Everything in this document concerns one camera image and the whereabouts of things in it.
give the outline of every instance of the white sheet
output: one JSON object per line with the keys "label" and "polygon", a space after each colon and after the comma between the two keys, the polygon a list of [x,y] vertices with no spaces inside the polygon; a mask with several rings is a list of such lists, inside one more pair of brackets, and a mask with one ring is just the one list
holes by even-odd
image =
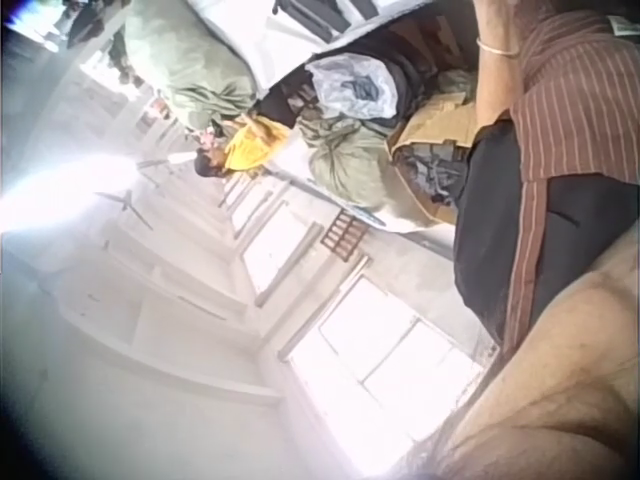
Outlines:
{"label": "white sheet", "polygon": [[365,21],[347,0],[338,0],[351,28],[326,44],[280,11],[274,0],[187,0],[207,26],[249,64],[264,95],[271,86],[316,53],[348,44],[431,0],[373,0],[380,15]]}

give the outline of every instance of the bare arm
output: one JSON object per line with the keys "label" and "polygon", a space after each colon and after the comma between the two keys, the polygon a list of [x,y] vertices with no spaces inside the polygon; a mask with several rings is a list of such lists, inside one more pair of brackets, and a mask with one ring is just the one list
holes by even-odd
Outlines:
{"label": "bare arm", "polygon": [[[508,0],[474,0],[480,41],[505,52],[518,51],[513,7]],[[480,49],[476,116],[491,125],[522,94],[518,59]]]}

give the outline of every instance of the skin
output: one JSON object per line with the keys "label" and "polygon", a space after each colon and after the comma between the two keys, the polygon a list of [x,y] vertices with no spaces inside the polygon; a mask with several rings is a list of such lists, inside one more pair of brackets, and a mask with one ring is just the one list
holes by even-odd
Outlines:
{"label": "skin", "polygon": [[[481,40],[517,50],[513,2],[474,5]],[[482,126],[522,94],[522,82],[514,58],[482,49],[480,55]],[[637,232],[636,224],[547,308],[450,437],[436,467],[440,475],[609,479],[630,455],[637,458]]]}

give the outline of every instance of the black pants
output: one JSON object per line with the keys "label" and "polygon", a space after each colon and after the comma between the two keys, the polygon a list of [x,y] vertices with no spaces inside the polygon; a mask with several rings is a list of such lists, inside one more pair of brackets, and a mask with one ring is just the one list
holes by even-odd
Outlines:
{"label": "black pants", "polygon": [[[456,200],[456,286],[492,337],[502,342],[519,232],[520,148],[510,121],[489,128],[469,155]],[[603,175],[550,180],[532,322],[638,218],[639,188]]]}
{"label": "black pants", "polygon": [[255,110],[258,115],[278,122],[285,127],[293,128],[296,124],[296,115],[291,110],[280,85],[274,85],[269,93],[257,102]]}

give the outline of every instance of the ceiling fan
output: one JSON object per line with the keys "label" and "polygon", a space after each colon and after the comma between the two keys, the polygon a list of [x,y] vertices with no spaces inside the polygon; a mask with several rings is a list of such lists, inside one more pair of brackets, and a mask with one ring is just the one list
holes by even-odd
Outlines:
{"label": "ceiling fan", "polygon": [[151,224],[142,216],[142,214],[133,206],[133,191],[127,190],[124,196],[120,197],[118,195],[114,195],[112,193],[102,193],[96,192],[96,195],[104,198],[106,200],[110,200],[112,202],[121,203],[122,210],[121,212],[126,212],[127,210],[131,210],[133,214],[140,220],[149,230],[153,231],[153,227]]}

